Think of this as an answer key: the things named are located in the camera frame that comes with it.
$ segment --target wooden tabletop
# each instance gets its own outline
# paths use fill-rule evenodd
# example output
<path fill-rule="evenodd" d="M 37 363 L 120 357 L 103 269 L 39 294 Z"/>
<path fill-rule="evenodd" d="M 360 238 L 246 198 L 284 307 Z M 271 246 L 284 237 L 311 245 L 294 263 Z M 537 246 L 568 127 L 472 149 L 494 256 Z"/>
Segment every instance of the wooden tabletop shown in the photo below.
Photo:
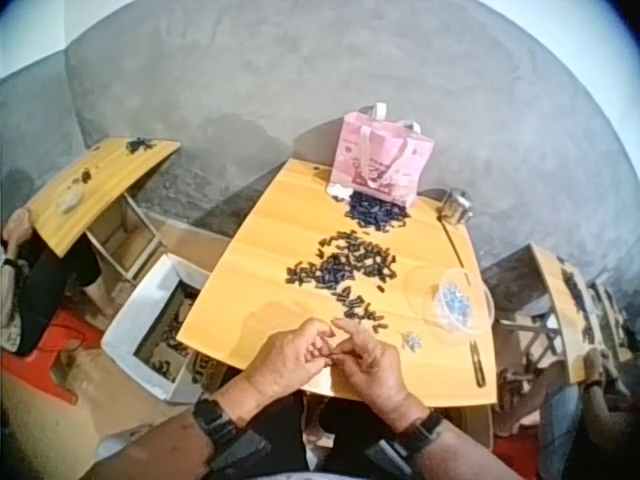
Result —
<path fill-rule="evenodd" d="M 185 320 L 178 339 L 196 350 L 238 368 L 245 368 L 273 332 L 296 328 L 304 319 L 342 316 L 340 304 L 312 284 L 285 283 L 286 269 L 298 261 L 319 262 L 318 242 L 338 231 L 357 230 L 325 188 L 330 169 L 289 160 L 262 195 L 231 241 Z M 496 374 L 491 329 L 470 336 L 451 334 L 435 315 L 433 296 L 443 273 L 460 267 L 452 244 L 437 220 L 436 204 L 419 198 L 406 227 L 389 233 L 371 232 L 370 239 L 396 255 L 395 280 L 379 292 L 377 283 L 358 277 L 351 285 L 385 316 L 388 330 L 378 338 L 401 348 L 401 334 L 414 332 L 423 348 L 400 350 L 409 389 L 431 406 L 489 404 L 496 401 Z M 464 267 L 479 275 L 471 241 L 464 227 L 449 227 Z M 478 315 L 486 305 L 474 304 Z M 479 346 L 487 385 L 478 388 L 469 340 Z M 355 398 L 344 380 L 325 369 L 306 389 L 330 396 Z"/>
<path fill-rule="evenodd" d="M 590 345 L 583 340 L 583 330 L 586 326 L 585 318 L 578 311 L 571 297 L 569 289 L 566 287 L 562 279 L 562 269 L 573 273 L 578 287 L 587 302 L 591 304 L 591 296 L 584 281 L 584 277 L 580 270 L 568 262 L 561 263 L 557 255 L 549 253 L 543 248 L 531 244 L 533 256 L 536 259 L 540 274 L 544 280 L 547 292 L 551 299 L 551 305 L 556 314 L 558 324 L 560 326 L 562 344 L 564 346 L 564 356 L 567 361 L 567 369 L 569 372 L 569 381 L 577 383 L 584 380 L 584 354 L 594 345 Z M 596 318 L 595 309 L 588 309 L 589 323 L 593 329 L 595 338 L 595 346 L 602 348 L 602 333 L 600 332 L 600 324 Z"/>
<path fill-rule="evenodd" d="M 179 142 L 153 140 L 153 148 L 141 148 L 130 154 L 126 149 L 130 140 L 133 139 L 111 137 L 95 145 L 58 173 L 27 204 L 35 229 L 59 256 L 67 253 L 73 242 L 127 188 L 180 148 Z M 82 180 L 83 172 L 86 183 Z M 62 204 L 73 196 L 81 200 L 64 213 Z"/>
<path fill-rule="evenodd" d="M 590 285 L 598 297 L 600 304 L 602 305 L 603 314 L 611 328 L 613 336 L 614 348 L 618 354 L 618 360 L 626 362 L 633 355 L 631 351 L 626 347 L 627 337 L 622 331 L 622 323 L 624 321 L 622 313 L 618 308 L 615 298 L 611 292 L 598 282 L 593 282 Z"/>

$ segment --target scissors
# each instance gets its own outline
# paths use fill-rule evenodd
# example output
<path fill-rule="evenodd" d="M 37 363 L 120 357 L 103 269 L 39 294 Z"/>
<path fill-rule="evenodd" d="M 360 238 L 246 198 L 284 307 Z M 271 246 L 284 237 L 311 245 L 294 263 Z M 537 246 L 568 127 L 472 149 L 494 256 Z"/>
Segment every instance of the scissors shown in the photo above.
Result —
<path fill-rule="evenodd" d="M 482 368 L 482 359 L 480 358 L 480 350 L 475 340 L 469 340 L 469 350 L 471 351 L 471 361 L 473 362 L 473 370 L 476 374 L 476 385 L 478 388 L 487 386 L 487 379 L 484 376 L 484 368 Z"/>

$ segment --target gray wall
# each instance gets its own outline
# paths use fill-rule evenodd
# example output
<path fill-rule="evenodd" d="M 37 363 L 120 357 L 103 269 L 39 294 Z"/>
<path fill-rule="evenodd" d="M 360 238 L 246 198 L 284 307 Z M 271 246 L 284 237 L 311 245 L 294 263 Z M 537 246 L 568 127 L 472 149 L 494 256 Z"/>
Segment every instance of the gray wall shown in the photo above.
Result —
<path fill-rule="evenodd" d="M 340 117 L 383 100 L 436 140 L 424 189 L 469 190 L 483 267 L 529 241 L 606 276 L 640 273 L 640 185 L 573 75 L 472 0 L 139 0 L 66 50 L 87 145 L 183 142 L 147 207 L 232 235 L 293 152 L 330 163 Z"/>
<path fill-rule="evenodd" d="M 3 219 L 83 151 L 62 52 L 0 81 Z"/>

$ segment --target cardboard box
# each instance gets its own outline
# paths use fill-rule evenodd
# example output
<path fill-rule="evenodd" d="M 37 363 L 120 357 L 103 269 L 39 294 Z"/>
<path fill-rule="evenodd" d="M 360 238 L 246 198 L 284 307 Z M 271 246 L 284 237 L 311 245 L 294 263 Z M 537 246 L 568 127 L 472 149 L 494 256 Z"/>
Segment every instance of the cardboard box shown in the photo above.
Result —
<path fill-rule="evenodd" d="M 179 342 L 179 351 L 167 343 L 193 304 L 189 297 L 197 295 L 208 276 L 180 257 L 162 255 L 102 337 L 102 348 L 118 366 L 161 400 L 195 402 L 206 383 L 204 370 L 215 363 Z M 161 369 L 164 362 L 169 366 Z"/>

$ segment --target white box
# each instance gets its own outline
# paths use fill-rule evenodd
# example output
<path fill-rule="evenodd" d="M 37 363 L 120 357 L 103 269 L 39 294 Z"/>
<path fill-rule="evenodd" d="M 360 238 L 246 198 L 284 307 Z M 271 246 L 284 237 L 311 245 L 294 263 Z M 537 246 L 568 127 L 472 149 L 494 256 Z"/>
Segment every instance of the white box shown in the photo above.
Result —
<path fill-rule="evenodd" d="M 175 381 L 156 373 L 138 358 L 143 343 L 162 330 L 161 316 L 180 284 L 202 290 L 209 274 L 172 254 L 164 254 L 141 280 L 102 337 L 102 348 L 131 378 L 161 400 L 193 403 L 202 393 L 193 381 L 193 364 L 199 354 L 191 350 L 184 359 Z"/>

